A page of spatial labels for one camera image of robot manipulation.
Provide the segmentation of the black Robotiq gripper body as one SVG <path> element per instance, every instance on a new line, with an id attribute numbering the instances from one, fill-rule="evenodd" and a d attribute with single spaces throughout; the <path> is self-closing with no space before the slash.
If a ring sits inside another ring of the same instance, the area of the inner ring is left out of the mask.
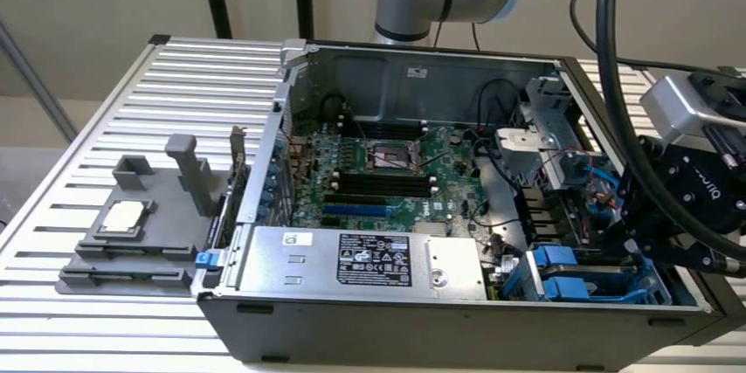
<path id="1" fill-rule="evenodd" d="M 638 143 L 668 192 L 708 228 L 745 233 L 745 182 L 708 151 L 640 136 Z"/>

